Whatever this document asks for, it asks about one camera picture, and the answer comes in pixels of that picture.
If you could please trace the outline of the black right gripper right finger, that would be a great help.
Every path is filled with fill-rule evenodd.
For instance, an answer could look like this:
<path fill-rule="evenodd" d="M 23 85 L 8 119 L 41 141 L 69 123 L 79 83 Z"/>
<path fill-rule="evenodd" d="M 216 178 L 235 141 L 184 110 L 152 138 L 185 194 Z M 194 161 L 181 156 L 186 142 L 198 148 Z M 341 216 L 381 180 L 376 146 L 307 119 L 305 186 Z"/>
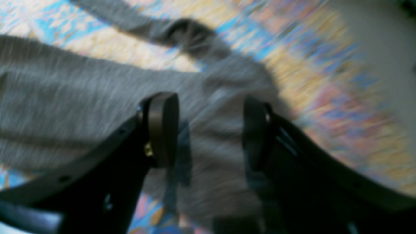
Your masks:
<path fill-rule="evenodd" d="M 415 233 L 415 198 L 338 162 L 254 96 L 246 96 L 243 118 L 248 166 L 274 185 L 288 233 Z"/>

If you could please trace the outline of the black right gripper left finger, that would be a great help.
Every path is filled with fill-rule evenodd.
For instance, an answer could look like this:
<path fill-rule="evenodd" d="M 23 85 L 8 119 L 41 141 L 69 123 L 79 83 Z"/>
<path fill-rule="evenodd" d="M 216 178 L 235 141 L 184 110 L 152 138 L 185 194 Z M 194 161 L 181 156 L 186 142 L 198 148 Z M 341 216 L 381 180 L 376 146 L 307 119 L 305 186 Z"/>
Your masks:
<path fill-rule="evenodd" d="M 126 234 L 147 173 L 177 153 L 179 98 L 159 92 L 82 158 L 1 192 L 1 229 L 18 234 Z"/>

